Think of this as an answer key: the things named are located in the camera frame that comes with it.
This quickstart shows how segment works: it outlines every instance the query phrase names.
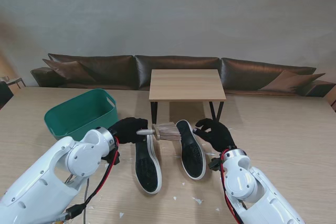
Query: chair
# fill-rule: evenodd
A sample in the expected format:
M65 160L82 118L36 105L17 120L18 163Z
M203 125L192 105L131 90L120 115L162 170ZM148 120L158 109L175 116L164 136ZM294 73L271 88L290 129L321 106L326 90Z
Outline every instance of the chair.
M13 93L4 81L0 81L0 109L13 97Z

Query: brush bristles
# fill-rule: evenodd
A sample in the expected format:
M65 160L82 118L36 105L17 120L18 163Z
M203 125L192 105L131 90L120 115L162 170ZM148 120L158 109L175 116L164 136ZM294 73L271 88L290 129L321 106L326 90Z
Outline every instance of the brush bristles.
M172 122L157 124L156 128L159 132L160 139L168 141L181 141L181 134Z

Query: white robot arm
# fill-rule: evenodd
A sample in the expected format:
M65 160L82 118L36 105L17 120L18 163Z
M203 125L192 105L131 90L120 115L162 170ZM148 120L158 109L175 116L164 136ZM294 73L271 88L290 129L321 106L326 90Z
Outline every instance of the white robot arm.
M0 201L1 223L64 220L67 213L63 211L115 145L111 133L102 127L90 130L80 142L69 136L60 139L5 193ZM65 184L55 175L56 166L76 178Z
M250 167L243 150L224 152L222 162L225 194L244 224L305 224L266 175Z

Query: green plastic basket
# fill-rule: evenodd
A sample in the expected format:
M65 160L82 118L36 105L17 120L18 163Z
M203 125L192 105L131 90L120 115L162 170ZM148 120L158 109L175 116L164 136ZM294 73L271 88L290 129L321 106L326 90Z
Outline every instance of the green plastic basket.
M104 89L90 90L50 109L44 121L57 140L71 136L80 141L89 130L118 121L116 101Z

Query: small wooden table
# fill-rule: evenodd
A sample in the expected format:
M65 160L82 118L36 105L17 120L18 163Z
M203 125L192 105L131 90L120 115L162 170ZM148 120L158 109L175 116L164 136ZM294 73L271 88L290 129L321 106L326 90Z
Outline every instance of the small wooden table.
M160 101L207 101L213 120L219 121L226 97L216 69L153 69L149 100L152 123L156 123ZM217 115L214 101L220 102Z

